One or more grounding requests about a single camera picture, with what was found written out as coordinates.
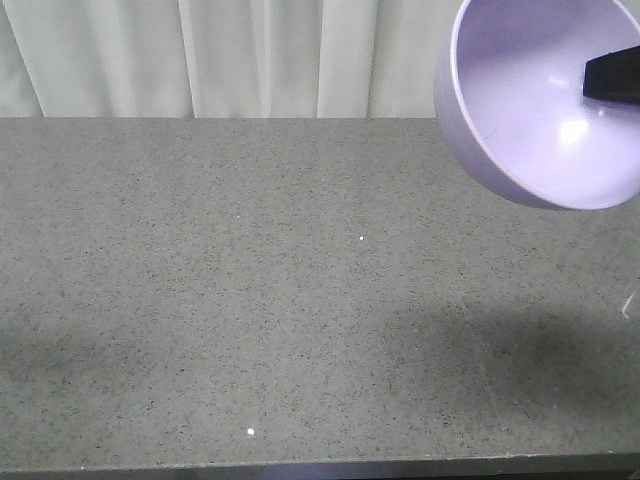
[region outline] speckled countertop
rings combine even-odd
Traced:
[[[638,199],[509,203],[434,120],[5,119],[0,145],[5,474],[640,467]]]

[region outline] black object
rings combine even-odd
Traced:
[[[640,46],[589,60],[582,93],[597,100],[640,105]]]

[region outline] bowl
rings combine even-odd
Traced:
[[[437,69],[436,116],[462,167],[549,209],[640,193],[640,106],[583,96],[585,64],[640,44],[617,0],[465,0]]]

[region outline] white curtain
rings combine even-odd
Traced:
[[[432,117],[460,3],[3,0],[0,115]]]

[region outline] white speck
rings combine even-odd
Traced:
[[[636,296],[636,292],[633,292],[631,296],[627,298],[627,301],[624,302],[624,305],[622,306],[622,310],[620,310],[622,312],[622,316],[627,320],[631,320],[631,316],[629,315],[629,307],[631,307],[631,304],[633,303],[633,299],[635,298],[635,296]]]

